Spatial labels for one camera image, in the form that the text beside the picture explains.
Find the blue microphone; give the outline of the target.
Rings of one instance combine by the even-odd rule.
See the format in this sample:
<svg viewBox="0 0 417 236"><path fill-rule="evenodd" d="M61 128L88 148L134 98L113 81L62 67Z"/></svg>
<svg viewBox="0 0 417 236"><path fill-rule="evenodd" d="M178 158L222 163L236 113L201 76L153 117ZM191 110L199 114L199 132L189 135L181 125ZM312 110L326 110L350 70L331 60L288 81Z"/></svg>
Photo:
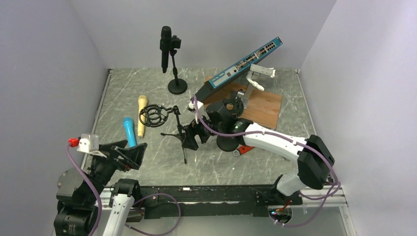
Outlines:
<svg viewBox="0 0 417 236"><path fill-rule="evenodd" d="M123 119L123 127L125 129L126 138L130 148L137 145L133 124L133 120L130 117L125 117Z"/></svg>

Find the black tripod shock mount stand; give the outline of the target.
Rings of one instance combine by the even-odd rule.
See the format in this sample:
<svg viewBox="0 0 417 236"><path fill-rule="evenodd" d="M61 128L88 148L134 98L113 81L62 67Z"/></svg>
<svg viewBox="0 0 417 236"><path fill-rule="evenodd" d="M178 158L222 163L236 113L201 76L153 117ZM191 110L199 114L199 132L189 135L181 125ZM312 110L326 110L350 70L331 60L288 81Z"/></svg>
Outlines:
<svg viewBox="0 0 417 236"><path fill-rule="evenodd" d="M145 106L142 111L141 115L144 116L144 120L141 120L141 123L146 127L156 128L164 125L169 118L170 114L174 114L177 121L177 134L168 134L168 133L160 133L161 136L172 136L179 139L182 143L184 138L183 126L180 123L179 116L180 111L177 105L173 107L166 108L162 105L158 104L151 104Z"/></svg>

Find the black shock mount desk stand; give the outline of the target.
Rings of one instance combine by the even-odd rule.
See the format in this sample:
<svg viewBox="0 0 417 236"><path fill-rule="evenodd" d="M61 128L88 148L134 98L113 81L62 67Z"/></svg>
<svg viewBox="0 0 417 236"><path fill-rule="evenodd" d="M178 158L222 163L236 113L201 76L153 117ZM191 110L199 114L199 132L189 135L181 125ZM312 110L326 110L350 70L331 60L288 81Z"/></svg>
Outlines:
<svg viewBox="0 0 417 236"><path fill-rule="evenodd" d="M244 104L238 93L239 91L233 91L230 98L221 100L220 122L218 123L220 133L231 134L237 118L244 112ZM238 147L235 137L217 136L216 143L222 151L226 152L234 151Z"/></svg>

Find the cream yellow microphone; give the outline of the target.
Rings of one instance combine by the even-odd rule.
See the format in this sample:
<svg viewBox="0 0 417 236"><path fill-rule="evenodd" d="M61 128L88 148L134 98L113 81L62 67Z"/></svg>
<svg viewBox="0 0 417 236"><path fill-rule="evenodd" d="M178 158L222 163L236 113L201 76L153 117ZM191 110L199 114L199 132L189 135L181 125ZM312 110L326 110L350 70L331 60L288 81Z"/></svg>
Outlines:
<svg viewBox="0 0 417 236"><path fill-rule="evenodd" d="M147 105L148 100L145 95L140 95L138 98L138 125L137 125L137 136L142 138L145 132L145 126L141 123L141 120L144 120L144 116L141 115L142 109Z"/></svg>

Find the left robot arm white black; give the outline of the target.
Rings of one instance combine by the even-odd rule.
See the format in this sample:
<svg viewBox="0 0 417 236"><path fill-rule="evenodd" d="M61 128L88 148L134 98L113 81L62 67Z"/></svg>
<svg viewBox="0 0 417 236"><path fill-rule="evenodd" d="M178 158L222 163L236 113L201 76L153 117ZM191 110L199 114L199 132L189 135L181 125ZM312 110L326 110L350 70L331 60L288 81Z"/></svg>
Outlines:
<svg viewBox="0 0 417 236"><path fill-rule="evenodd" d="M126 147L127 140L99 144L98 138L89 140L86 135L70 139L67 149L76 147L78 152L92 156L88 172L84 172L70 153L71 168L58 179L58 213L54 219L58 236L91 236L101 219L103 204L100 198L115 171L137 170L147 148L147 143ZM115 183L109 206L111 215L104 231L105 236L119 236L128 218L131 207L142 200L139 182L122 178Z"/></svg>

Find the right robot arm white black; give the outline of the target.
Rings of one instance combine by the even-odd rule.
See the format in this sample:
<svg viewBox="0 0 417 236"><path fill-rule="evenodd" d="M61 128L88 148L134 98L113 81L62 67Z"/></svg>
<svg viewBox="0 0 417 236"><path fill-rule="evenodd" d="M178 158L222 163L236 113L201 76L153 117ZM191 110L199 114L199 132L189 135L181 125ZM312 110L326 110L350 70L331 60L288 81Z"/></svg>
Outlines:
<svg viewBox="0 0 417 236"><path fill-rule="evenodd" d="M250 146L278 154L297 166L275 180L271 190L275 203L285 203L292 194L306 187L321 190L328 177L333 177L333 186L339 186L333 168L334 158L319 136L303 138L279 133L251 120L235 117L226 106L212 113L205 112L203 103L195 97L191 98L187 108L195 117L185 132L185 142L191 144L191 148L198 148L194 144L196 135L203 143L205 138L216 136L217 146L224 152L233 152L239 146Z"/></svg>

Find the black round base stand rear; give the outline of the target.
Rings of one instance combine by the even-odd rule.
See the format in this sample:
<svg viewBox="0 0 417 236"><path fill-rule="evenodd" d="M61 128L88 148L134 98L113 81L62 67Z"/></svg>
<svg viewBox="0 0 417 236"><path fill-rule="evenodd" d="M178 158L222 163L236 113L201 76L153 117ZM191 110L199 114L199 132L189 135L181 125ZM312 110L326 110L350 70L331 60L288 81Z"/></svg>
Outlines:
<svg viewBox="0 0 417 236"><path fill-rule="evenodd" d="M176 35L173 35L171 39L170 56L171 56L172 64L173 64L172 71L173 71L174 79L172 79L168 83L168 91L174 95L183 94L188 88L187 82L184 79L181 79L178 77L178 69L176 67L176 62L175 62L175 55L177 53L177 49L179 49L180 46L181 46L181 39L179 39Z"/></svg>

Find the black microphone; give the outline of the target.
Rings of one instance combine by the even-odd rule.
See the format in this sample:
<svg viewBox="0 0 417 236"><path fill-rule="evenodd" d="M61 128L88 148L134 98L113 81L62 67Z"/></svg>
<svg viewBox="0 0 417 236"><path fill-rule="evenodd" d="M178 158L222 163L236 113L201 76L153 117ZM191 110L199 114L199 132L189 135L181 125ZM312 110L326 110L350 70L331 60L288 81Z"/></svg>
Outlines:
<svg viewBox="0 0 417 236"><path fill-rule="evenodd" d="M169 26L163 26L161 29L160 50L162 52L161 67L162 73L168 69L169 52L171 48L172 31Z"/></svg>

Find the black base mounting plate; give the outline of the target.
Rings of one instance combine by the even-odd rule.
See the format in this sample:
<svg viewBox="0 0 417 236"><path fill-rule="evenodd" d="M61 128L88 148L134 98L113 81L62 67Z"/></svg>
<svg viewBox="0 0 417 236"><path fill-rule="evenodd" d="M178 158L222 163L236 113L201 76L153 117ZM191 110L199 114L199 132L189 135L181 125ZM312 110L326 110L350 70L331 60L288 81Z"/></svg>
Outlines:
<svg viewBox="0 0 417 236"><path fill-rule="evenodd" d="M267 217L267 210L302 205L300 193L281 197L272 184L141 186L132 212L145 219L162 217L251 215Z"/></svg>

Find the wooden board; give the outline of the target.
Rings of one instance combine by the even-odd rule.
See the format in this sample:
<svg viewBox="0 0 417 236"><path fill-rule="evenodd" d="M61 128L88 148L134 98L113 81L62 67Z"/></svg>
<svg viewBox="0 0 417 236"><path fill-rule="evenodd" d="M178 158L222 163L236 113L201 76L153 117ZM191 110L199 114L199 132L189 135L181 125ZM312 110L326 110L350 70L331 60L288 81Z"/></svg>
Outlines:
<svg viewBox="0 0 417 236"><path fill-rule="evenodd" d="M245 90L247 82L243 85L232 82L222 88L219 92L211 95L203 101L205 107L213 102L220 101L223 98L229 98L233 91L239 89ZM276 129L278 125L279 112L281 107L282 96L280 94L260 91L258 89L252 91L248 106L241 115L242 118L252 120L259 125L270 129Z"/></svg>

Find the blue network switch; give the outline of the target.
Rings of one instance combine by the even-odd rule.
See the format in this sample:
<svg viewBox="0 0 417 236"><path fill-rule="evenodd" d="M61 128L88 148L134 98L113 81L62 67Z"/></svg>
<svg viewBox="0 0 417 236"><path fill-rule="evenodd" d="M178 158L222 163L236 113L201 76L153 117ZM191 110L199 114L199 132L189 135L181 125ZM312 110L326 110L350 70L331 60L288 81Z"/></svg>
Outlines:
<svg viewBox="0 0 417 236"><path fill-rule="evenodd" d="M204 82L203 86L196 92L195 97L197 101L203 102L210 96L219 92L233 80L248 72L251 65L261 62L282 44L282 40L279 37L276 37L223 71L214 75L212 78Z"/></svg>

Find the red handled adjustable wrench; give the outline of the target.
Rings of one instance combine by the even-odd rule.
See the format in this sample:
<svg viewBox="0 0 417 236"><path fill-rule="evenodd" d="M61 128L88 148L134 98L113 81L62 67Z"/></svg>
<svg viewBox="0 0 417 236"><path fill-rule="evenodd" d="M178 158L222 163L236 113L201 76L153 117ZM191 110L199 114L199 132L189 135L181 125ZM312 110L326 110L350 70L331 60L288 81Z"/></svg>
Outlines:
<svg viewBox="0 0 417 236"><path fill-rule="evenodd" d="M253 148L254 147L250 147L250 146L240 146L233 151L233 155L235 157L241 156L241 155L251 151Z"/></svg>

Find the white metal bracket stand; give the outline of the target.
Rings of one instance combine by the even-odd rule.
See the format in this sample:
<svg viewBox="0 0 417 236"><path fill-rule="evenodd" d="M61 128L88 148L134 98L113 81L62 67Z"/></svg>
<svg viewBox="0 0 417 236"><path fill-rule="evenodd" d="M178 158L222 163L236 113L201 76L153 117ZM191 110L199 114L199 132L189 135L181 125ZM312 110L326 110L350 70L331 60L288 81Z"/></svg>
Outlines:
<svg viewBox="0 0 417 236"><path fill-rule="evenodd" d="M244 107L247 108L249 99L253 91L265 91L265 88L259 84L258 80L265 77L265 78L274 78L275 77L276 69L273 67L263 67L257 64L251 64L249 68L249 72L246 76L246 80L248 81L248 85L246 87L245 92L243 93L242 101Z"/></svg>

